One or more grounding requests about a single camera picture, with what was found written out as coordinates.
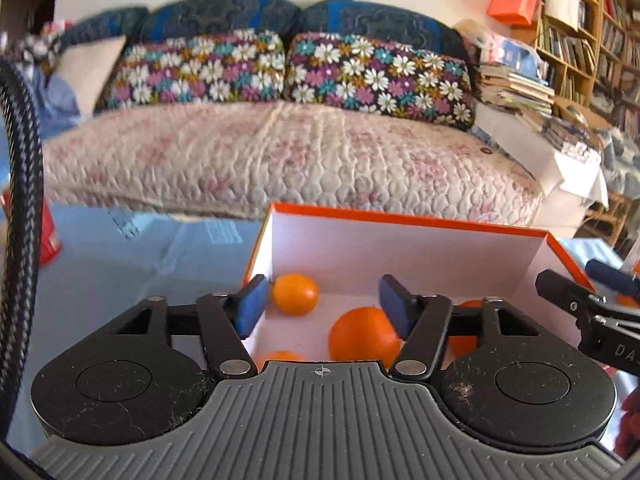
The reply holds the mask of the white pillow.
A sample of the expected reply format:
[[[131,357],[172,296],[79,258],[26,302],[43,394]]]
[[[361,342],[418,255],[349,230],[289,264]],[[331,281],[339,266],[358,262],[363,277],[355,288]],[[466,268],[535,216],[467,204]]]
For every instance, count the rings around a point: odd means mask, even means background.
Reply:
[[[125,36],[76,44],[67,48],[58,60],[54,73],[73,90],[82,116],[93,114],[125,44]]]

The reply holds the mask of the blue striped bedsheet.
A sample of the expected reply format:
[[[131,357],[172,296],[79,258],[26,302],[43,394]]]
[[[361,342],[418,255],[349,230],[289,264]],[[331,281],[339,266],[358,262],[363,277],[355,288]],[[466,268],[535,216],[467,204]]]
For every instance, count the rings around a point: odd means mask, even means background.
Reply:
[[[42,140],[52,139],[82,122],[75,93],[63,78],[47,76],[40,68],[36,68],[32,73],[30,88],[38,112]]]

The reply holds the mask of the orange paper bag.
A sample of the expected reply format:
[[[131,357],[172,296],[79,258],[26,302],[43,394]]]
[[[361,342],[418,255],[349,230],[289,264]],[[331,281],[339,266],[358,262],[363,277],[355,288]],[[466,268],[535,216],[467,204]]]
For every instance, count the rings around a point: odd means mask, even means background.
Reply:
[[[487,15],[508,26],[530,26],[536,18],[540,0],[491,0]]]

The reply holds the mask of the quilted sofa cover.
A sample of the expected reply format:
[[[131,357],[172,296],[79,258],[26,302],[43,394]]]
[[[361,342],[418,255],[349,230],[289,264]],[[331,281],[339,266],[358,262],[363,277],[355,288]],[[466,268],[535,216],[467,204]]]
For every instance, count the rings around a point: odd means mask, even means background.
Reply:
[[[291,203],[529,226],[544,198],[469,133],[322,105],[110,110],[43,147],[58,204],[259,220]]]

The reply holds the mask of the lone small tangerine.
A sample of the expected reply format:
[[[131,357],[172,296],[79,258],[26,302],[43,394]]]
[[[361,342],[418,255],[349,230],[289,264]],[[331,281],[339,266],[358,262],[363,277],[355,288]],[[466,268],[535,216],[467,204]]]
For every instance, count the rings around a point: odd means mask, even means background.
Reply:
[[[273,304],[289,316],[310,313],[319,301],[320,290],[317,283],[302,274],[278,276],[271,289]]]

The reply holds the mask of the orange cardboard box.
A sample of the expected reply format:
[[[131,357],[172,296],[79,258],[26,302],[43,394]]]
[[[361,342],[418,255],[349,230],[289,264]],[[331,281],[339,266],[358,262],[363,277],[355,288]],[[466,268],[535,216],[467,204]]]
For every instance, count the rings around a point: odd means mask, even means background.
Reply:
[[[377,306],[378,282],[392,274],[420,295],[456,304],[498,297],[576,346],[574,318],[541,299],[537,275],[552,270],[584,287],[590,281],[548,232],[427,217],[274,204],[245,276],[274,280],[302,274],[319,287],[318,306],[303,316],[266,307],[244,346],[254,358],[288,350],[308,361],[329,359],[332,325],[345,312]]]

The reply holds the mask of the left floral cushion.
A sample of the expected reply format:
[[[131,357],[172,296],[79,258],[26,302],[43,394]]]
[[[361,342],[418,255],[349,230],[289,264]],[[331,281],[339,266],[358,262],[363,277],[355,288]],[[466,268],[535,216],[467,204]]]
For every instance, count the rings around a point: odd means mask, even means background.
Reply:
[[[284,86],[285,48],[270,30],[134,44],[118,60],[98,109],[206,102],[265,102]]]

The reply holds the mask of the blue tablecloth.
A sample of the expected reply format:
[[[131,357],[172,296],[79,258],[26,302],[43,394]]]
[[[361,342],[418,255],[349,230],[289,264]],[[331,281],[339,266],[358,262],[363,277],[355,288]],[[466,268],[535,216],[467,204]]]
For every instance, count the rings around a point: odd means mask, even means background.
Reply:
[[[109,211],[57,206],[53,217],[64,247],[40,273],[27,379],[145,296],[188,302],[234,289],[264,223],[232,222],[224,238],[222,220],[146,216],[141,234],[127,238]],[[600,240],[557,241],[580,268],[589,259],[617,262]]]

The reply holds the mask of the wooden bookshelf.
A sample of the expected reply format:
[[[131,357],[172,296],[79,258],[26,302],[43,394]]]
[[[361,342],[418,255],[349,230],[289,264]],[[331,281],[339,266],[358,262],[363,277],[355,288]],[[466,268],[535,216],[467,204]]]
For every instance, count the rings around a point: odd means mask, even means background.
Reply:
[[[639,135],[638,0],[540,0],[512,37],[541,57],[557,113],[575,105],[599,126]]]

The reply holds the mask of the floral cushion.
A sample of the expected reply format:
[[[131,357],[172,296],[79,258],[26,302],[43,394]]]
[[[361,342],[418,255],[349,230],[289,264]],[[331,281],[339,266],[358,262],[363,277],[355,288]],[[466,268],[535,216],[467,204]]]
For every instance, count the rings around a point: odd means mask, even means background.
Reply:
[[[134,44],[118,60],[98,109],[206,102],[265,102],[284,86],[285,48],[270,30]]]
[[[460,58],[361,35],[302,32],[286,55],[283,95],[460,130],[474,124],[469,67]]]

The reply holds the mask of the red soda can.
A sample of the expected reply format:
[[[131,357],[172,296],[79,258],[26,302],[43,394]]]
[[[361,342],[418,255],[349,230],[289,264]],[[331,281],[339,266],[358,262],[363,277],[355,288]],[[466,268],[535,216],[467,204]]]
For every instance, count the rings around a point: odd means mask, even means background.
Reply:
[[[8,220],[6,214],[10,209],[10,191],[6,188],[1,196],[1,206],[3,216],[1,218],[1,249],[6,248],[6,239],[8,238]],[[51,263],[61,252],[62,242],[56,232],[49,203],[44,200],[42,204],[42,221],[41,221],[41,242],[40,242],[40,258],[39,266],[43,268]]]

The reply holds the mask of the right floral cushion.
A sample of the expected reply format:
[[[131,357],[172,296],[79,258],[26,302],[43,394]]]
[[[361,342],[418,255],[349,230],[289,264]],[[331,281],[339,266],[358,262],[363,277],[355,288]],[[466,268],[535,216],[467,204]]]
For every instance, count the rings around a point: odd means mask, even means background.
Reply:
[[[460,130],[474,124],[469,67],[460,58],[361,35],[302,32],[286,55],[283,95]]]

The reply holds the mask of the dark blue sofa backrest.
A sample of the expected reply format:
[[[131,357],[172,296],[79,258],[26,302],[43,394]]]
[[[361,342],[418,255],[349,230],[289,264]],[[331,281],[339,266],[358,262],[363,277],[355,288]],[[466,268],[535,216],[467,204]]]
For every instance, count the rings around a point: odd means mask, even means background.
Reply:
[[[470,60],[461,35],[446,24],[397,6],[360,0],[322,0],[306,9],[290,0],[180,0],[155,10],[126,6],[73,24],[62,35],[60,49],[119,36],[131,46],[244,28],[272,30],[284,42],[300,32],[355,34]]]

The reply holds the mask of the small tangerine by box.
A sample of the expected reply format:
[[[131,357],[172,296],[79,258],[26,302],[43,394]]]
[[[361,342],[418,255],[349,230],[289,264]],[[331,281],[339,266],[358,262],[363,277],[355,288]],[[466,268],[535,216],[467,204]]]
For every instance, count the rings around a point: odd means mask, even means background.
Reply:
[[[300,362],[305,358],[300,356],[299,354],[288,351],[288,350],[277,350],[273,352],[269,352],[261,356],[257,361],[257,367],[262,370],[268,362],[271,361],[279,361],[279,362]]]

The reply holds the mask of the stack of books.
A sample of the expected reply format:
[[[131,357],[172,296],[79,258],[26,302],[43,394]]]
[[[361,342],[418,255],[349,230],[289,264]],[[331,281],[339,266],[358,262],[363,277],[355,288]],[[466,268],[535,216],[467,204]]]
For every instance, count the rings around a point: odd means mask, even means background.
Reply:
[[[480,102],[514,115],[552,148],[581,162],[601,153],[588,128],[553,114],[555,92],[542,78],[547,65],[532,47],[470,18],[458,21],[454,29],[473,63]]]

